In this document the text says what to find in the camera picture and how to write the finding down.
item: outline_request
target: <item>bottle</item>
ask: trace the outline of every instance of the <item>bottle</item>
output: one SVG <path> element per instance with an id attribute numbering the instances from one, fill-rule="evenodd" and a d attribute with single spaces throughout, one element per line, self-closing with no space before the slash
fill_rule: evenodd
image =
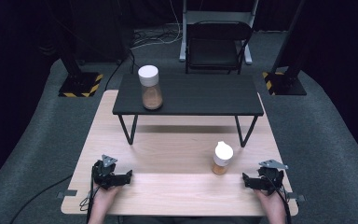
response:
<path id="1" fill-rule="evenodd" d="M 214 150 L 212 171 L 217 175 L 225 174 L 233 154 L 231 146 L 223 141 L 218 142 Z"/>
<path id="2" fill-rule="evenodd" d="M 145 65 L 138 70 L 142 84 L 142 102 L 146 109 L 154 110 L 162 106 L 161 89 L 158 84 L 158 69 L 153 65 Z"/>

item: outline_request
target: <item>hand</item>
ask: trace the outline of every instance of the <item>hand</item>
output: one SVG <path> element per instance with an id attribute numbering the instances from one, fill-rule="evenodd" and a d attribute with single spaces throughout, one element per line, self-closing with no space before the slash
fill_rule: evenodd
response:
<path id="1" fill-rule="evenodd" d="M 103 223 L 107 211 L 113 204 L 113 200 L 123 186 L 111 187 L 109 189 L 99 188 L 94 196 L 94 203 L 89 217 L 89 224 Z"/>
<path id="2" fill-rule="evenodd" d="M 278 192 L 273 192 L 271 195 L 265 195 L 259 189 L 254 189 L 254 192 L 266 212 L 269 223 L 284 224 L 286 211 L 284 210 L 283 201 L 278 195 Z"/>

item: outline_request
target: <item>black table leg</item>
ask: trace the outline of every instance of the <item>black table leg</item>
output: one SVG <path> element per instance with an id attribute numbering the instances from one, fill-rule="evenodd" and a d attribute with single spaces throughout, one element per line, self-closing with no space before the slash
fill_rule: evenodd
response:
<path id="1" fill-rule="evenodd" d="M 129 144 L 132 145 L 133 136 L 135 136 L 136 121 L 138 121 L 138 115 L 135 115 L 135 117 L 133 117 L 132 128 L 131 128 L 131 137 L 129 136 L 129 133 L 127 132 L 126 124 L 124 123 L 123 117 L 121 115 L 118 115 L 118 119 L 120 120 L 121 127 L 123 128 L 124 134 L 126 134 L 127 142 L 129 142 Z"/>
<path id="2" fill-rule="evenodd" d="M 238 120 L 238 116 L 235 116 L 235 122 L 237 123 L 237 130 L 238 130 L 238 135 L 240 136 L 241 147 L 245 147 L 246 143 L 248 142 L 248 139 L 251 136 L 251 133 L 255 127 L 255 122 L 257 121 L 257 118 L 258 118 L 258 116 L 254 116 L 252 124 L 249 127 L 248 133 L 245 136 L 245 140 L 242 140 L 242 131 L 241 131 L 241 126 L 240 126 L 240 121 Z"/>

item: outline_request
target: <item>white cap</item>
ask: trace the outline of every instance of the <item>white cap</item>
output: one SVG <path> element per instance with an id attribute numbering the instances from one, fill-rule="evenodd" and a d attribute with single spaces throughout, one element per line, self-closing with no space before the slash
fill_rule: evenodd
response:
<path id="1" fill-rule="evenodd" d="M 214 150 L 213 160 L 219 166 L 226 166 L 233 155 L 234 151 L 232 150 L 232 147 L 225 142 L 220 141 L 217 143 L 217 147 Z"/>
<path id="2" fill-rule="evenodd" d="M 138 70 L 139 80 L 146 87 L 158 84 L 158 69 L 153 65 L 145 65 Z"/>

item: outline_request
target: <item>chair seat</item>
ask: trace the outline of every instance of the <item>chair seat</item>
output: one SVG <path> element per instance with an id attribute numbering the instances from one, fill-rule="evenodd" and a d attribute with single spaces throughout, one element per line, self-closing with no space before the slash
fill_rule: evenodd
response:
<path id="1" fill-rule="evenodd" d="M 192 39 L 189 51 L 190 67 L 225 67 L 238 65 L 236 44 L 232 40 Z"/>

